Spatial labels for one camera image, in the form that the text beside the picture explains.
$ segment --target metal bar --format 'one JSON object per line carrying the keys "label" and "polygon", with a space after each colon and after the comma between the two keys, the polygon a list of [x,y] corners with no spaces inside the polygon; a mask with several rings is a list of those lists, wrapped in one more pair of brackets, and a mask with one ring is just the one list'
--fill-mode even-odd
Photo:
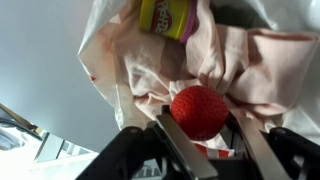
{"label": "metal bar", "polygon": [[0,103],[0,108],[4,112],[6,112],[8,115],[10,115],[14,120],[16,120],[17,122],[21,123],[22,125],[24,125],[29,130],[33,130],[33,129],[37,128],[37,126],[31,124],[29,121],[25,120],[23,117],[19,116],[18,114],[16,114],[13,111],[11,111],[9,108],[7,108],[6,106],[4,106],[1,103]]}
{"label": "metal bar", "polygon": [[236,118],[251,158],[265,180],[287,180],[288,174],[251,119]]}
{"label": "metal bar", "polygon": [[169,114],[157,116],[157,122],[159,127],[162,128],[170,139],[188,173],[193,176],[194,179],[207,180],[218,177],[217,170],[201,155]]}
{"label": "metal bar", "polygon": [[64,142],[66,142],[66,141],[63,140],[62,143],[61,143],[61,145],[60,145],[60,148],[59,148],[59,151],[58,151],[58,153],[57,153],[56,159],[59,159],[59,156],[60,156],[60,153],[61,153],[61,150],[62,150],[62,147],[63,147]]}

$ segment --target strawberry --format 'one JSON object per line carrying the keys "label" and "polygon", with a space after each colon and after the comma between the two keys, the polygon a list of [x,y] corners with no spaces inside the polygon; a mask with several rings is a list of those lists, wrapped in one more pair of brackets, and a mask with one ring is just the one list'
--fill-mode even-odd
{"label": "strawberry", "polygon": [[229,113],[221,96],[204,86],[192,86],[178,93],[170,112],[180,128],[194,141],[215,137]]}

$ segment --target strap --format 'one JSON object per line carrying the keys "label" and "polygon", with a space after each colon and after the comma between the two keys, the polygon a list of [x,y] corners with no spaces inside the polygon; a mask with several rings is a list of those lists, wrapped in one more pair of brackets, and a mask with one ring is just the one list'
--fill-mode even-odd
{"label": "strap", "polygon": [[28,128],[29,130],[34,131],[35,129],[38,128],[37,126],[31,124],[29,121],[25,120],[23,117],[21,117],[18,114],[14,113],[13,111],[8,109],[7,107],[5,107],[1,103],[0,103],[0,109],[2,109],[4,112],[9,114],[14,120],[16,120],[17,122],[19,122],[20,124],[22,124],[23,126]]}

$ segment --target white surface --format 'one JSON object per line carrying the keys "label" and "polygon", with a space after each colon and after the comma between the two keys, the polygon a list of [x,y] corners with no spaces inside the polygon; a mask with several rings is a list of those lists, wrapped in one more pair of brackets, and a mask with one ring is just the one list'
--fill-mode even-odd
{"label": "white surface", "polygon": [[113,109],[77,58],[93,0],[0,0],[0,102],[70,142],[100,151]]}
{"label": "white surface", "polygon": [[33,163],[41,142],[26,133],[21,133],[21,136],[26,141],[25,146],[10,151],[0,151],[1,180],[22,179],[21,176],[24,176],[21,174],[27,172]]}
{"label": "white surface", "polygon": [[[59,180],[76,179],[79,174],[97,157],[96,153],[73,156],[54,161],[32,164],[23,174],[25,179]],[[12,175],[12,179],[21,179],[21,176]]]}

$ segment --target pink cloth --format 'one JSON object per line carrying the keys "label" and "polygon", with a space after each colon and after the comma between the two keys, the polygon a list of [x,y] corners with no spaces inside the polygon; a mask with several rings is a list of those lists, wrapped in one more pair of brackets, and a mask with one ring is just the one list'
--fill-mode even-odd
{"label": "pink cloth", "polygon": [[224,95],[234,114],[259,119],[261,129],[265,119],[295,103],[318,45],[317,35],[218,25],[209,0],[199,0],[199,24],[184,46],[140,31],[140,5],[141,0],[128,0],[94,37],[95,62],[92,57],[81,59],[107,100],[114,98],[108,88],[118,81],[114,66],[119,66],[120,80],[130,89],[135,106],[150,119],[193,85]]}

